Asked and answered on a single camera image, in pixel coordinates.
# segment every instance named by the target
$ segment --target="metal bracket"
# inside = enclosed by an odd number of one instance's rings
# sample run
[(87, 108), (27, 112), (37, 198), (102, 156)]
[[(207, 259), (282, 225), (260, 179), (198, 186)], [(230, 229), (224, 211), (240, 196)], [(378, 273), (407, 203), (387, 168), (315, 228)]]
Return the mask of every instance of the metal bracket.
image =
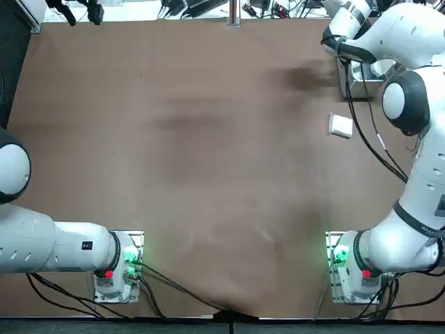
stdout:
[[(121, 231), (121, 230), (114, 230), (111, 232), (115, 232), (117, 236), (119, 237), (125, 237), (127, 240), (126, 247), (130, 247), (134, 249), (136, 247), (137, 249), (137, 255), (134, 255), (136, 257), (137, 262), (142, 262), (142, 256), (143, 256), (143, 247), (144, 247), (144, 231)], [(139, 290), (140, 285), (138, 282), (138, 277), (140, 273), (142, 272), (142, 268), (140, 265), (136, 265), (135, 268), (131, 267), (132, 272), (129, 273), (130, 268), (127, 264), (123, 263), (126, 262), (125, 260), (125, 252), (124, 249), (122, 249), (121, 253), (121, 259), (120, 263), (118, 264), (118, 268), (113, 272), (116, 277), (113, 278), (98, 278), (95, 276), (95, 295), (94, 299), (98, 303), (135, 303), (139, 299)], [(122, 282), (122, 278), (124, 281), (123, 288), (120, 290), (120, 293), (114, 294), (114, 293), (103, 293), (103, 291), (106, 290), (112, 290), (114, 282)]]
[[(334, 303), (344, 303), (344, 304), (350, 304), (350, 302), (345, 302), (345, 297), (343, 294), (343, 290), (341, 289), (341, 281), (339, 277), (338, 272), (338, 265), (337, 264), (331, 264), (332, 259), (334, 258), (333, 255), (333, 248), (335, 245), (337, 245), (338, 240), (345, 232), (333, 232), (328, 231), (325, 232), (325, 239), (326, 239), (326, 249), (327, 249), (327, 265), (329, 268), (329, 281), (330, 281), (330, 287), (331, 287), (331, 295), (332, 295), (332, 301)], [(363, 304), (368, 303), (369, 301), (356, 301), (357, 304)], [(379, 304), (378, 298), (375, 298), (371, 304)]]

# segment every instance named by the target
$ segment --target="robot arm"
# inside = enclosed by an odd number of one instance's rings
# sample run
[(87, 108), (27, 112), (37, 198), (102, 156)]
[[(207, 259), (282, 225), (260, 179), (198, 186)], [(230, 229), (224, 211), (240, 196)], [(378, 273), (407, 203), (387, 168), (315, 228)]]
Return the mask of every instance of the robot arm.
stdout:
[(31, 162), (22, 144), (0, 129), (0, 273), (94, 271), (102, 302), (136, 301), (135, 266), (140, 252), (124, 232), (93, 223), (53, 221), (9, 202), (29, 184)]
[(338, 267), (346, 302), (368, 303), (384, 272), (433, 265), (442, 254), (445, 225), (445, 17), (431, 8), (401, 3), (384, 12), (353, 40), (370, 13), (365, 0), (338, 9), (323, 34), (333, 56), (365, 63), (392, 59), (411, 69), (392, 77), (383, 93), (387, 119), (405, 135), (422, 135), (400, 200), (376, 227), (348, 231), (339, 240), (350, 250)]

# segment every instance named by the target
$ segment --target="wire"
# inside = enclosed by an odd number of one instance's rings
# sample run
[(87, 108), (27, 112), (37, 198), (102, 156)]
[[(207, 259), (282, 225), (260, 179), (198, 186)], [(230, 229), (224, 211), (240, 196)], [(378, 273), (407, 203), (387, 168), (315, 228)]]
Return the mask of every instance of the wire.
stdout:
[(414, 307), (417, 307), (417, 306), (425, 306), (425, 305), (434, 303), (435, 301), (439, 300), (440, 297), (442, 297), (444, 294), (445, 294), (445, 285), (441, 288), (441, 290), (434, 297), (432, 297), (432, 298), (430, 298), (430, 299), (428, 299), (426, 301), (421, 301), (419, 303), (410, 303), (410, 304), (403, 304), (403, 305), (392, 306), (388, 310), (398, 310), (398, 309), (401, 309), (401, 308), (414, 308)]
[(67, 22), (68, 21), (62, 16), (62, 14), (56, 12), (54, 9), (50, 8), (50, 11), (53, 12), (54, 14), (56, 14), (57, 16), (59, 16), (63, 21)]
[(224, 311), (225, 309), (210, 303), (208, 301), (205, 301), (204, 299), (202, 299), (201, 297), (197, 296), (196, 294), (194, 294), (192, 291), (186, 289), (185, 287), (183, 287), (182, 285), (176, 283), (175, 281), (171, 280), (169, 277), (163, 275), (162, 273), (160, 273), (159, 271), (157, 271), (156, 269), (152, 268), (151, 266), (146, 265), (145, 263), (142, 262), (133, 262), (134, 264), (139, 264), (141, 266), (143, 266), (144, 268), (150, 270), (151, 272), (155, 273), (156, 275), (158, 275), (159, 277), (162, 277), (164, 280), (166, 280), (167, 282), (169, 282), (170, 284), (174, 285), (176, 289), (178, 289), (181, 292), (184, 292), (190, 296), (192, 296), (194, 299), (196, 299), (197, 301), (200, 301), (201, 303), (210, 306), (212, 308), (215, 308), (219, 311)]
[(148, 282), (142, 277), (139, 278), (139, 281), (145, 286), (145, 289), (147, 289), (147, 291), (148, 291), (150, 301), (151, 301), (152, 307), (154, 309), (154, 313), (162, 319), (167, 319), (167, 317), (162, 313), (161, 309), (159, 308), (159, 305), (156, 302), (156, 298), (154, 297), (153, 290), (149, 286)]
[(371, 114), (371, 121), (373, 123), (374, 132), (377, 135), (377, 137), (379, 138), (379, 140), (380, 140), (380, 142), (382, 144), (383, 150), (385, 151), (387, 156), (391, 159), (391, 161), (395, 165), (395, 167), (397, 167), (399, 172), (402, 174), (403, 178), (405, 179), (404, 182), (406, 183), (408, 181), (408, 175), (406, 175), (405, 171), (397, 164), (396, 160), (389, 153), (385, 143), (383, 142), (383, 139), (382, 139), (381, 135), (379, 134), (379, 132), (377, 130), (377, 125), (375, 124), (375, 119), (374, 119), (373, 107), (371, 105), (371, 98), (369, 96), (368, 88), (366, 86), (366, 80), (365, 80), (365, 77), (364, 77), (364, 71), (363, 71), (363, 64), (362, 63), (360, 63), (360, 72), (362, 73), (363, 88), (364, 88), (364, 92), (366, 94), (366, 101), (368, 102), (369, 113)]
[(87, 308), (90, 308), (90, 306), (86, 305), (85, 303), (83, 303), (83, 301), (87, 301), (89, 303), (92, 303), (93, 305), (97, 305), (105, 310), (108, 310), (109, 312), (113, 313), (114, 315), (117, 315), (121, 318), (125, 318), (125, 319), (130, 319), (129, 317), (127, 317), (126, 315), (122, 315), (119, 312), (114, 311), (113, 309), (98, 303), (96, 301), (93, 301), (91, 299), (85, 298), (85, 297), (80, 297), (80, 296), (76, 296), (74, 294), (71, 294), (70, 292), (68, 292), (66, 289), (63, 289), (60, 285), (57, 285), (56, 283), (51, 282), (50, 280), (47, 280), (46, 278), (42, 277), (41, 275), (39, 275), (38, 273), (32, 273), (31, 274), (33, 276), (33, 278), (35, 278), (40, 284), (53, 289), (54, 291), (57, 291), (61, 294), (64, 294), (70, 298), (73, 298), (75, 300), (77, 300), (79, 303), (81, 303), (82, 305), (86, 306)]
[(86, 13), (88, 13), (88, 9), (84, 12), (84, 14), (82, 15), (82, 17), (80, 19), (77, 20), (76, 23), (79, 23), (86, 15)]
[(405, 179), (405, 177), (398, 171), (396, 170), (391, 164), (389, 164), (388, 161), (386, 161), (385, 159), (383, 159), (380, 154), (378, 154), (374, 148), (371, 146), (371, 144), (368, 142), (368, 140), (366, 139), (362, 128), (359, 125), (359, 121), (357, 119), (357, 116), (355, 114), (355, 109), (354, 109), (354, 104), (353, 104), (353, 99), (351, 97), (351, 92), (350, 92), (350, 86), (349, 86), (349, 76), (348, 76), (348, 68), (349, 68), (349, 62), (347, 61), (341, 61), (344, 69), (345, 69), (345, 86), (346, 86), (346, 99), (348, 100), (348, 105), (349, 105), (349, 110), (350, 110), (350, 114), (353, 117), (353, 121), (355, 124), (355, 127), (357, 128), (357, 131), (360, 135), (360, 137), (362, 138), (364, 144), (366, 145), (366, 147), (371, 151), (371, 153), (374, 155), (375, 158), (377, 158), (377, 160), (384, 166), (386, 167), (390, 172), (392, 172), (396, 177), (398, 177), (401, 181), (403, 181), (404, 183), (407, 182), (407, 180)]
[(34, 292), (35, 292), (41, 299), (43, 299), (44, 301), (46, 301), (47, 303), (50, 303), (50, 304), (52, 304), (52, 305), (54, 305), (54, 306), (58, 306), (59, 308), (64, 308), (64, 309), (66, 309), (66, 310), (72, 310), (72, 311), (76, 311), (76, 312), (79, 312), (79, 313), (83, 313), (83, 314), (85, 314), (85, 315), (90, 315), (91, 317), (94, 317), (94, 318), (96, 318), (96, 319), (103, 319), (103, 317), (101, 317), (101, 316), (99, 316), (99, 315), (97, 315), (97, 314), (95, 314), (95, 313), (90, 313), (90, 312), (87, 312), (87, 311), (83, 311), (83, 310), (80, 310), (80, 309), (78, 309), (78, 308), (71, 308), (70, 306), (65, 306), (65, 305), (56, 303), (55, 301), (51, 301), (51, 300), (49, 300), (47, 297), (43, 296), (42, 293), (39, 291), (39, 289), (34, 285), (34, 282), (33, 282), (33, 280), (31, 279), (31, 275), (30, 275), (29, 273), (26, 274), (26, 277), (28, 278), (29, 284), (30, 284), (31, 287), (33, 288)]
[(301, 11), (301, 13), (300, 13), (300, 16), (298, 17), (299, 19), (301, 19), (301, 17), (303, 16), (303, 13), (305, 12), (305, 9), (306, 9), (306, 6), (307, 6), (307, 2), (308, 2), (309, 0), (304, 0), (304, 5), (303, 5), (303, 9), (302, 9), (302, 11)]

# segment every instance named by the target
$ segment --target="table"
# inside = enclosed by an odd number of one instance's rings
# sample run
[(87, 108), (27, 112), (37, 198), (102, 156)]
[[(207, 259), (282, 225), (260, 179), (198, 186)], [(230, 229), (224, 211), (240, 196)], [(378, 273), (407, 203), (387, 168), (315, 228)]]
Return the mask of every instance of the table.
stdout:
[[(373, 227), (402, 191), (356, 133), (328, 135), (330, 112), (348, 109), (319, 44), (325, 25), (44, 24), (9, 124), (33, 162), (17, 204), (55, 220), (144, 230), (151, 264), (198, 294), (260, 317), (313, 317), (325, 231)], [(366, 103), (355, 107), (377, 147)], [(409, 170), (412, 141), (379, 110), (380, 133)], [(91, 288), (84, 273), (48, 277), (77, 294)], [(24, 275), (0, 280), (0, 315), (73, 314), (38, 299)], [(213, 311), (153, 284), (167, 315)], [(427, 299), (440, 285), (408, 276), (397, 302)], [(443, 306), (393, 316), (443, 320)], [(151, 314), (146, 300), (118, 310)], [(321, 316), (359, 311), (327, 296)]]

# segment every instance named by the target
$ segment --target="mounting plate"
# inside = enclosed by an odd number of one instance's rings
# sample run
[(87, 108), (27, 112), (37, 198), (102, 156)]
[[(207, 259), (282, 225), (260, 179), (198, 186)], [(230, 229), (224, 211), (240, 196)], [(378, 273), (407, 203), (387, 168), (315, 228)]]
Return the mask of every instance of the mounting plate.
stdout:
[[(332, 301), (334, 303), (343, 303), (343, 304), (368, 304), (368, 299), (356, 299), (355, 301), (351, 301), (349, 299), (345, 300), (345, 296), (343, 294), (343, 290), (341, 288), (341, 279), (339, 275), (339, 268), (336, 264), (331, 266), (331, 256), (333, 257), (333, 248), (337, 244), (340, 237), (345, 232), (335, 232), (335, 231), (328, 231), (325, 232), (325, 239), (326, 239), (326, 249), (327, 249), (327, 265), (329, 268), (329, 280), (330, 280), (330, 287), (331, 287), (331, 294), (332, 294)], [(371, 304), (379, 304), (378, 298), (375, 298)]]
[(127, 262), (128, 251), (134, 252), (137, 262), (142, 262), (144, 231), (114, 230), (121, 244), (121, 256), (118, 266), (111, 278), (99, 278), (94, 275), (95, 296), (98, 303), (135, 303), (139, 299), (140, 265), (129, 266)]

